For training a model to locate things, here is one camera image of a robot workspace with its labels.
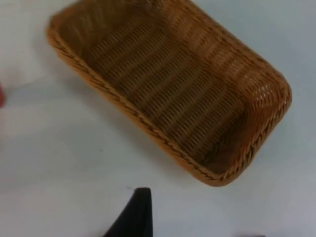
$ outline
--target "brown woven basket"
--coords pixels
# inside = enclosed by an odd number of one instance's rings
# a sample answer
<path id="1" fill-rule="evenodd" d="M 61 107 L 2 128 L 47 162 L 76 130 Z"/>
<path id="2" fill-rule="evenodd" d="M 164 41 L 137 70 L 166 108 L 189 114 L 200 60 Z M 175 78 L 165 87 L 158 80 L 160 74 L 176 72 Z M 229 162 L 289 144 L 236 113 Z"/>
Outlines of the brown woven basket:
<path id="1" fill-rule="evenodd" d="M 193 176 L 236 179 L 291 103 L 283 76 L 189 0 L 82 0 L 49 43 Z"/>

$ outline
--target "red object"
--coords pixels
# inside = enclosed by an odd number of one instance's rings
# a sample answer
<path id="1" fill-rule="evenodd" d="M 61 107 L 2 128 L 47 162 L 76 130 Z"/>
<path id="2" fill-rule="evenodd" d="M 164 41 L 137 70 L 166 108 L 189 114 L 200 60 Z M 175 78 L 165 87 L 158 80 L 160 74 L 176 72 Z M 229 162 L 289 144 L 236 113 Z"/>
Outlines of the red object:
<path id="1" fill-rule="evenodd" d="M 2 107 L 4 105 L 4 101 L 5 101 L 5 96 L 4 96 L 4 92 L 3 92 L 1 85 L 0 85 L 0 107 Z"/>

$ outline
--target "white table surface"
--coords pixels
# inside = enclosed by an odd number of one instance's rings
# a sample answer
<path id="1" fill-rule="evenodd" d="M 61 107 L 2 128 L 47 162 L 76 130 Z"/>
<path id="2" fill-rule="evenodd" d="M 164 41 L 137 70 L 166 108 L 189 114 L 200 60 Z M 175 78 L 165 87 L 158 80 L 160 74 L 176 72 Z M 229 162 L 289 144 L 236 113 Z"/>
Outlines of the white table surface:
<path id="1" fill-rule="evenodd" d="M 252 165 L 212 188 L 60 62 L 43 36 L 70 0 L 0 0 L 0 236 L 99 237 L 136 187 L 156 237 L 316 236 L 316 2 L 196 0 L 288 79 L 293 103 Z"/>

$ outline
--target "wicker basket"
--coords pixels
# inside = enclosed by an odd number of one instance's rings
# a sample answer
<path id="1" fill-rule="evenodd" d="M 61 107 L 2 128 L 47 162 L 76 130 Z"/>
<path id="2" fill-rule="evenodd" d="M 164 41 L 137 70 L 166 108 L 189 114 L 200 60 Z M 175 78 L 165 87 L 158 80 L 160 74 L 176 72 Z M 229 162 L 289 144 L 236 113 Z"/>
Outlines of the wicker basket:
<path id="1" fill-rule="evenodd" d="M 49 43 L 193 176 L 236 179 L 291 103 L 283 76 L 189 0 L 82 0 Z"/>

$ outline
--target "black object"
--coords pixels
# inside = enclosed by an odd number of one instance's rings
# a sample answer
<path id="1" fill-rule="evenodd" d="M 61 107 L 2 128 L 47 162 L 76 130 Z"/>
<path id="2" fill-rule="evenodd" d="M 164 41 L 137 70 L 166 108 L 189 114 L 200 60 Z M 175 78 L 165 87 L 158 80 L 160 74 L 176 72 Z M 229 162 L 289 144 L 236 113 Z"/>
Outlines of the black object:
<path id="1" fill-rule="evenodd" d="M 138 188 L 103 237 L 153 237 L 152 194 Z"/>

